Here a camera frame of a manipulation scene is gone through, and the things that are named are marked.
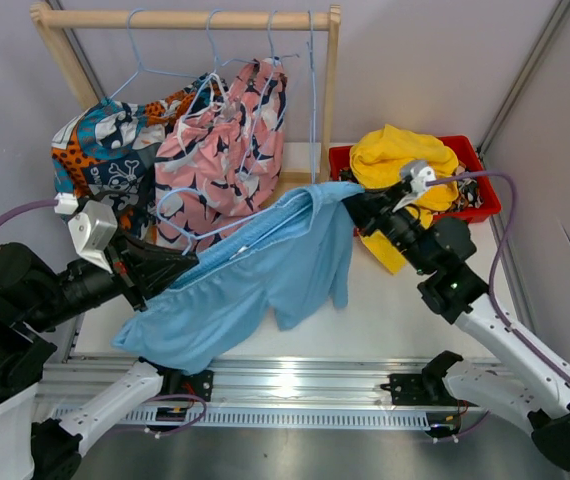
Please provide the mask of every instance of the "light blue fabric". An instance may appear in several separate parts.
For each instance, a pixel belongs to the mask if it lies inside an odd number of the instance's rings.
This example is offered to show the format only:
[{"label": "light blue fabric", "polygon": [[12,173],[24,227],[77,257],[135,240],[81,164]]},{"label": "light blue fabric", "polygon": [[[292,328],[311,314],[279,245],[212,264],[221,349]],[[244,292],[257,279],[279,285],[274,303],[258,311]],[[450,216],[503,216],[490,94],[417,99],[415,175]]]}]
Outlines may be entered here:
[{"label": "light blue fabric", "polygon": [[362,191],[349,182],[289,191],[201,253],[199,265],[151,299],[112,345],[194,374],[248,338],[269,308],[281,330],[298,325],[328,296],[344,308],[354,224],[340,201]]}]

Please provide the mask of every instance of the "red plastic bin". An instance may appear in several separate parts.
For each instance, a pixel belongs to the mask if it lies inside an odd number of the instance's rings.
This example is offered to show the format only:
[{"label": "red plastic bin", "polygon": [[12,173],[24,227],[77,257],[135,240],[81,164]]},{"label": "red plastic bin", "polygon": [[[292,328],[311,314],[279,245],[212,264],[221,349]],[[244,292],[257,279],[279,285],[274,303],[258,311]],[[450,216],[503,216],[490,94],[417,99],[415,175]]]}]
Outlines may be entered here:
[{"label": "red plastic bin", "polygon": [[[454,150],[458,157],[458,161],[465,165],[470,172],[480,172],[483,170],[480,160],[476,156],[474,147],[469,139],[464,135],[454,135],[451,137],[438,137],[446,146]],[[330,175],[332,180],[338,180],[338,175],[344,168],[349,168],[349,150],[351,145],[346,147],[333,147],[329,149]],[[492,188],[492,184],[487,177],[477,178],[478,188],[483,205],[480,208],[468,207],[462,212],[456,213],[438,213],[435,217],[448,216],[457,217],[465,220],[467,223],[483,222],[490,215],[495,215],[501,211],[501,202],[498,200],[496,192]]]}]

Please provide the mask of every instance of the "yellow cloth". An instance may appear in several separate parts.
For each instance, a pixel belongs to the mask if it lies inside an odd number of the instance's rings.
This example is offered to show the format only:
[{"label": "yellow cloth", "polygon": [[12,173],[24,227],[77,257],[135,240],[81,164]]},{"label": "yellow cloth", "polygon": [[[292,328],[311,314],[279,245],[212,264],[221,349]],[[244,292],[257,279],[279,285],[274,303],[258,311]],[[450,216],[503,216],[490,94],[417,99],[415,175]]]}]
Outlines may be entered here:
[{"label": "yellow cloth", "polygon": [[[349,156],[352,172],[368,189],[386,188],[400,182],[401,168],[412,160],[427,160],[437,177],[453,175],[458,166],[454,151],[438,138],[391,125],[365,135],[351,148]],[[432,223],[432,212],[444,212],[457,198],[455,182],[432,187],[416,201],[420,207],[421,224],[427,228]],[[416,216],[413,209],[409,211]],[[369,237],[361,237],[361,240],[390,272],[397,273],[407,263],[381,232],[376,231]]]}]

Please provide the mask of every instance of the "hanger hook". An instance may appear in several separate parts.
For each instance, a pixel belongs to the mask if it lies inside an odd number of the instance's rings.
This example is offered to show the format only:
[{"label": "hanger hook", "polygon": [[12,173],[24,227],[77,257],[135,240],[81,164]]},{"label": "hanger hook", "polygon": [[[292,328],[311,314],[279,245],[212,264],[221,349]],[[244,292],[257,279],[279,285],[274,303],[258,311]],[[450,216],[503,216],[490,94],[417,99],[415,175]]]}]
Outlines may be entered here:
[{"label": "hanger hook", "polygon": [[221,63],[221,58],[218,56],[218,49],[216,48],[216,41],[214,40],[214,36],[212,35],[212,31],[209,29],[210,23],[212,22],[212,17],[219,12],[222,12],[220,8],[216,8],[211,11],[209,17],[207,17],[207,23],[205,24],[205,32],[207,33],[207,38],[209,39],[209,43],[212,45],[212,52],[214,52],[214,71],[218,68],[218,65]]},{"label": "hanger hook", "polygon": [[134,51],[134,57],[136,58],[136,64],[140,68],[145,68],[143,65],[143,58],[141,57],[140,52],[138,51],[138,47],[136,46],[136,40],[134,40],[134,33],[132,32],[132,17],[136,15],[138,12],[145,12],[147,9],[145,8],[137,8],[132,10],[129,15],[127,16],[127,35],[129,36],[129,41],[132,43],[132,50]]},{"label": "hanger hook", "polygon": [[274,39],[272,38],[272,22],[274,21],[274,15],[278,12],[278,10],[272,10],[272,13],[269,14],[269,20],[267,22],[267,40],[269,41],[269,50],[270,55],[272,56],[272,60],[274,60],[274,56],[276,55],[276,50],[274,48]]}]

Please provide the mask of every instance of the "wooden clothing rack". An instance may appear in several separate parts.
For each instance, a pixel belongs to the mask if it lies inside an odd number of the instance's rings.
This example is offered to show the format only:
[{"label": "wooden clothing rack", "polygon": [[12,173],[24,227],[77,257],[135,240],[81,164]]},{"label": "wooden clothing rack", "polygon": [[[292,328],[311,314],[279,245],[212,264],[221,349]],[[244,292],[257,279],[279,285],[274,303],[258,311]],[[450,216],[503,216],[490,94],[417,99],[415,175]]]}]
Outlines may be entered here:
[{"label": "wooden clothing rack", "polygon": [[[65,81],[82,108],[99,102],[96,92],[65,35],[65,28],[127,28],[126,10],[52,10],[44,3],[30,8],[32,21],[47,46]],[[210,12],[142,11],[131,19],[131,28],[205,30]],[[219,12],[210,22],[213,30],[266,30],[270,12]],[[321,134],[320,179],[329,178],[329,142],[334,114],[338,30],[341,8],[332,5],[328,12],[312,15],[314,30],[328,32],[327,63],[325,66],[325,98],[323,101],[323,129]],[[308,12],[277,12],[272,30],[307,31],[310,29]],[[306,183],[309,173],[283,171],[281,181],[290,184]]]}]

